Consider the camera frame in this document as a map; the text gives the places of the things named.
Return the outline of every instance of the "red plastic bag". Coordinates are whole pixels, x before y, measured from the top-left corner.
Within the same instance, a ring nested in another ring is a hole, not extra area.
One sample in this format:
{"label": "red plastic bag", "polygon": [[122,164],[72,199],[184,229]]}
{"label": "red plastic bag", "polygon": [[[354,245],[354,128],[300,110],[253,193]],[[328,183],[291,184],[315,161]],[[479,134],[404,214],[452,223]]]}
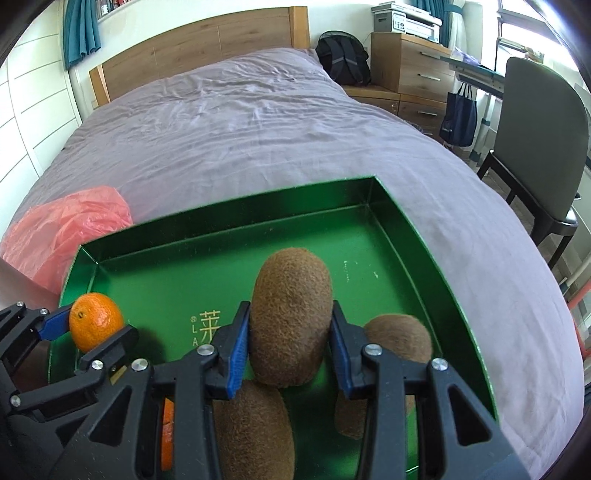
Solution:
{"label": "red plastic bag", "polygon": [[81,244],[132,224],[129,206],[117,190],[82,190],[29,209],[4,235],[0,255],[59,294]]}

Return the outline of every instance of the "gray bedsheet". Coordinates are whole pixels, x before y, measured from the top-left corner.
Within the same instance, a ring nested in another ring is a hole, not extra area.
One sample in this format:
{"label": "gray bedsheet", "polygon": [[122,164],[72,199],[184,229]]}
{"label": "gray bedsheet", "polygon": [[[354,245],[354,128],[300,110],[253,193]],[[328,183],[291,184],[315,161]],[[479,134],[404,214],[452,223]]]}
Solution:
{"label": "gray bedsheet", "polygon": [[583,410],[573,323],[513,211],[460,159],[349,99],[312,53],[261,51],[141,87],[94,112],[29,192],[34,205],[116,187],[136,222],[269,189],[377,175],[463,307],[501,426],[532,477]]}

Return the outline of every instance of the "chair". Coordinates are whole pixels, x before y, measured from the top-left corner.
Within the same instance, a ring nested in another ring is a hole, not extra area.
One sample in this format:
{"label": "chair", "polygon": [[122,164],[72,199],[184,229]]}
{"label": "chair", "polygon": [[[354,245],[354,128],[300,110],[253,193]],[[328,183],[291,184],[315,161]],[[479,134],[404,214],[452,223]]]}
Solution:
{"label": "chair", "polygon": [[589,132],[583,102],[560,75],[533,61],[507,61],[505,93],[494,150],[478,170],[491,168],[534,216],[530,237],[539,245],[550,233],[563,239],[552,269],[578,222],[571,208],[583,176]]}

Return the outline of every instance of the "black backpack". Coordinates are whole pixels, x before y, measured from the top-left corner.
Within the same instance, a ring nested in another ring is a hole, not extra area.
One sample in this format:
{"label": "black backpack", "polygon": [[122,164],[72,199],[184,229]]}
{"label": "black backpack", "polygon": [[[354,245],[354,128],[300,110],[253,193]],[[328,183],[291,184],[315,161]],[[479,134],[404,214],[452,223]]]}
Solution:
{"label": "black backpack", "polygon": [[368,53],[347,32],[324,32],[318,39],[316,54],[326,73],[339,85],[367,85],[371,80]]}

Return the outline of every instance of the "bed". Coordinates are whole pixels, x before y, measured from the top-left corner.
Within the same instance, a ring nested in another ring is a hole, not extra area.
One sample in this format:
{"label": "bed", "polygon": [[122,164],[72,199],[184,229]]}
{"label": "bed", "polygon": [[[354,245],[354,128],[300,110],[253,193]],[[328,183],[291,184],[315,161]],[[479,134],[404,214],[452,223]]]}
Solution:
{"label": "bed", "polygon": [[[552,273],[511,208],[462,160],[330,80],[306,50],[305,15],[299,7],[207,19],[97,67],[91,79],[103,107],[69,138],[13,222],[31,206],[100,185],[115,187],[144,222],[376,175],[465,311],[502,430],[539,478],[583,413],[582,360]],[[195,35],[199,42],[188,41]]]}

